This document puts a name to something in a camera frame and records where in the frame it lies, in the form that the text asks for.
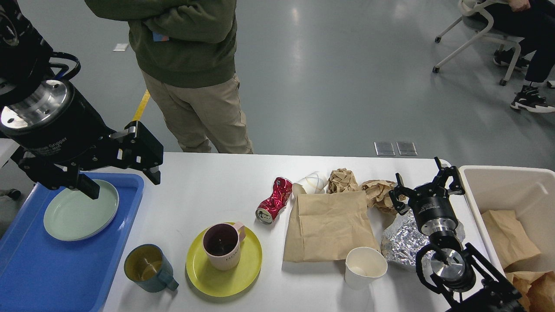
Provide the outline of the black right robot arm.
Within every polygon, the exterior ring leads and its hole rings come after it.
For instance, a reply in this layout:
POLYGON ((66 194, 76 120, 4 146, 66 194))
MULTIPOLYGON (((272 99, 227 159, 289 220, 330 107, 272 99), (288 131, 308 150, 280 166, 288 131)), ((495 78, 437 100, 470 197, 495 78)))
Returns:
POLYGON ((521 293, 471 243, 456 236, 459 221, 449 197, 464 195, 456 166, 442 166, 431 182, 415 189, 404 186, 396 173, 389 195, 399 215, 412 211, 417 230, 429 243, 416 253, 420 282, 441 294, 451 312, 523 312, 521 293))

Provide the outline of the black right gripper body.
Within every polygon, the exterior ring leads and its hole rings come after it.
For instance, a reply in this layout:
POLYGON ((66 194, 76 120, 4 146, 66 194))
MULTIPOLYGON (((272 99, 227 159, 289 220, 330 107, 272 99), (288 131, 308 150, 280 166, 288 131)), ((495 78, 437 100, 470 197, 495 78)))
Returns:
POLYGON ((419 196, 410 199, 410 207, 420 233, 429 237, 439 231, 457 229, 459 222, 444 186, 432 186, 429 182, 415 191, 419 196))

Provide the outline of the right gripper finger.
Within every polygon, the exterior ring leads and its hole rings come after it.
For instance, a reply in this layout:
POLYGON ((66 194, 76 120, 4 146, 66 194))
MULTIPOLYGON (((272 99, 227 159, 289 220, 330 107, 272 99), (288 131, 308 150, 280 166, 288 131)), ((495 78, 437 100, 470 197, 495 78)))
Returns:
POLYGON ((400 199, 400 197, 402 195, 404 197, 410 198, 411 189, 404 186, 404 182, 402 180, 402 176, 400 175, 400 173, 397 172, 395 176, 396 176, 397 182, 394 188, 390 190, 388 193, 389 193, 392 205, 395 208, 395 211, 397 211, 399 215, 405 215, 410 210, 410 207, 408 206, 408 204, 403 202, 400 199))
POLYGON ((431 182, 432 195, 464 195, 466 192, 460 182, 460 173, 456 166, 442 166, 438 157, 434 157, 438 174, 431 182))

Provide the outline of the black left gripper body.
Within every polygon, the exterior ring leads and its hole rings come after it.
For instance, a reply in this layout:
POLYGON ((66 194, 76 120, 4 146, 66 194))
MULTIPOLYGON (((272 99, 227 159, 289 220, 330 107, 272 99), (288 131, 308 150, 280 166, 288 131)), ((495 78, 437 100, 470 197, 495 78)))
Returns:
POLYGON ((29 97, 4 107, 1 130, 24 149, 54 163, 77 158, 114 132, 66 80, 42 81, 29 97))

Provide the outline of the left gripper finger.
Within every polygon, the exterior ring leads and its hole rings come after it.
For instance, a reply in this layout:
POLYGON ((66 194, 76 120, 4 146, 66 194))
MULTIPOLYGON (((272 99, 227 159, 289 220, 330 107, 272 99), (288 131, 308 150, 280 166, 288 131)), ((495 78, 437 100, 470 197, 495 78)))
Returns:
POLYGON ((30 180, 39 182, 48 189, 57 190, 63 186, 70 190, 79 190, 91 199, 99 197, 100 186, 75 166, 63 170, 22 147, 16 149, 11 159, 30 180))
POLYGON ((140 121, 130 122, 124 130, 99 135, 87 151, 78 158, 78 167, 84 171, 104 167, 135 169, 155 185, 160 184, 163 163, 163 145, 140 121))

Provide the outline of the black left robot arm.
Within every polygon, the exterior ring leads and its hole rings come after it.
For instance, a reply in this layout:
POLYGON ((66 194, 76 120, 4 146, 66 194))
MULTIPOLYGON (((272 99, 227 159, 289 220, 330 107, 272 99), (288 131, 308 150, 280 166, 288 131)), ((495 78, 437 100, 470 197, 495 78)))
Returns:
POLYGON ((12 160, 30 180, 91 199, 100 187, 85 172, 99 168, 131 168, 160 184, 163 145, 138 120, 109 128, 71 83, 79 59, 54 51, 15 0, 1 2, 0 52, 1 133, 19 144, 12 160))

